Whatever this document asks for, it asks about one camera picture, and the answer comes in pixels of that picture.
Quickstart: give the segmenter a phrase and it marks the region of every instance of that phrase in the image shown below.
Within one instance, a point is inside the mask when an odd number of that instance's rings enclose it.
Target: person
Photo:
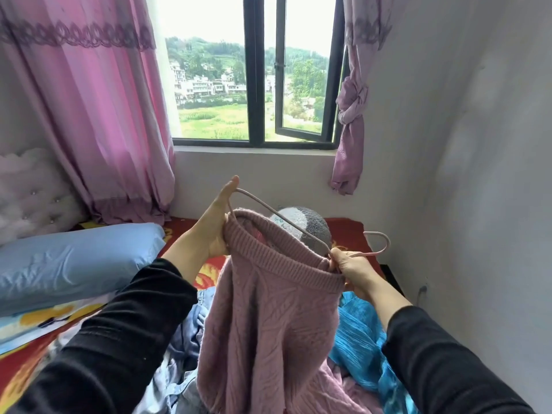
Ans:
[[[134,410],[177,325],[197,302],[192,286],[210,257],[227,254],[226,204],[238,177],[162,258],[140,270],[34,379],[10,414],[126,414]],[[348,288],[369,300],[388,333],[390,366],[423,414],[534,411],[422,309],[400,295],[364,257],[336,248]]]

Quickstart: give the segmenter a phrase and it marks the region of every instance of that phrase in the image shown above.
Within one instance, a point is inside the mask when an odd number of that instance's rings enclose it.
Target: clothes hanger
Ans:
[[[244,190],[244,189],[240,189],[240,188],[237,188],[235,192],[238,192],[238,193],[241,193],[241,194],[244,194],[248,197],[250,197],[251,199],[253,199],[254,201],[256,201],[257,203],[259,203],[260,205],[264,206],[265,208],[267,208],[270,212],[272,212],[274,215],[277,215],[279,216],[280,218],[282,218],[284,221],[286,221],[289,225],[293,226],[293,228],[295,229],[298,229],[300,230],[303,234],[311,237],[312,239],[314,239],[315,241],[319,242],[321,245],[324,246],[324,248],[326,248],[328,250],[328,256],[329,258],[331,259],[331,256],[332,254],[330,253],[330,249],[328,247],[328,244],[326,244],[325,242],[323,242],[320,238],[318,238],[317,236],[314,236],[312,235],[311,233],[307,232],[306,230],[304,230],[303,228],[300,228],[299,226],[297,226],[296,224],[294,224],[293,222],[291,222],[289,219],[287,219],[285,216],[283,216],[280,212],[278,212],[276,209],[272,208],[271,206],[269,206],[268,204],[266,204],[265,202],[263,202],[262,200],[260,200],[257,196],[249,193],[248,191]],[[230,204],[230,199],[228,199],[228,208],[230,209],[230,214],[234,217],[234,219],[236,219],[236,214],[234,213],[234,210],[232,209],[232,205]],[[368,236],[369,235],[376,235],[376,236],[379,236],[379,237],[383,237],[385,239],[385,246],[381,249],[381,250],[378,250],[378,251],[372,251],[370,253],[363,253],[363,252],[357,252],[357,253],[353,253],[351,255],[349,255],[349,257],[360,257],[360,256],[363,256],[363,257],[368,257],[368,256],[377,256],[378,254],[381,254],[383,253],[385,250],[387,250],[387,248],[391,245],[391,240],[389,239],[388,236],[386,236],[383,232],[378,232],[378,231],[364,231],[362,233],[364,235],[364,238],[366,238],[366,240],[368,241]]]

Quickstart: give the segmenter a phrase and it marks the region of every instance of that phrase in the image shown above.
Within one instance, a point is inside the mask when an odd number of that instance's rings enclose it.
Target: person's left hand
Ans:
[[[226,183],[219,195],[207,208],[199,221],[190,230],[194,240],[208,250],[208,258],[228,254],[223,238],[223,227],[227,219],[226,210],[228,199],[239,184],[239,177],[235,175]]]

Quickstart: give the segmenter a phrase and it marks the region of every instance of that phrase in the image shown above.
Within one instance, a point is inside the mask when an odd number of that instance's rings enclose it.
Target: black shirt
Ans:
[[[196,302],[176,267],[155,260],[83,322],[8,413],[131,413]],[[423,414],[534,413],[420,308],[393,315],[383,353]]]

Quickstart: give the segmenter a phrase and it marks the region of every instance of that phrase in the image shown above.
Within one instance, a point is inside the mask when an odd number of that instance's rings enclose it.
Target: window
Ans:
[[[199,12],[220,9],[208,24]],[[158,0],[176,145],[333,149],[343,0]]]

